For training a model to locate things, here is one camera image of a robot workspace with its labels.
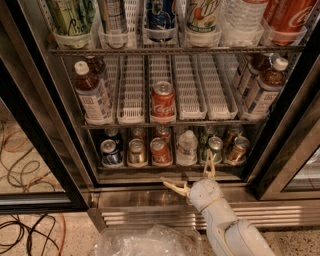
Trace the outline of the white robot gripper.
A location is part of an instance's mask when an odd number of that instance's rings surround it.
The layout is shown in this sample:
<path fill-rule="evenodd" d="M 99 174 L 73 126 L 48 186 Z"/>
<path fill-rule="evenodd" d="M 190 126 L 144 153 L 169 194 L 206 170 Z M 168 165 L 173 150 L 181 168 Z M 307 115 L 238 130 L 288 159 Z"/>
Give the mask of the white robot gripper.
<path fill-rule="evenodd" d="M 203 169 L 203 178 L 188 186 L 186 181 L 172 180 L 166 177 L 161 177 L 162 183 L 169 189 L 184 197 L 190 197 L 191 203 L 198 211 L 203 211 L 211 203 L 223 198 L 223 193 L 219 184 L 214 180 L 216 169 L 213 161 L 213 154 L 207 150 L 206 162 Z"/>

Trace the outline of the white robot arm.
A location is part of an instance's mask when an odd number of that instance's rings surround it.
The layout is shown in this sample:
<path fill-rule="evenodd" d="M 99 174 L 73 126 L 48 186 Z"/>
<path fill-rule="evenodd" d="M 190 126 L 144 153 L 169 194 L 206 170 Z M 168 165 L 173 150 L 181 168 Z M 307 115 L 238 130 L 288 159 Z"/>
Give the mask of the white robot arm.
<path fill-rule="evenodd" d="M 161 177 L 163 184 L 187 197 L 206 221 L 206 234 L 216 256 L 275 256 L 258 229 L 239 219 L 215 179 L 213 154 L 207 151 L 204 177 L 189 187 Z"/>

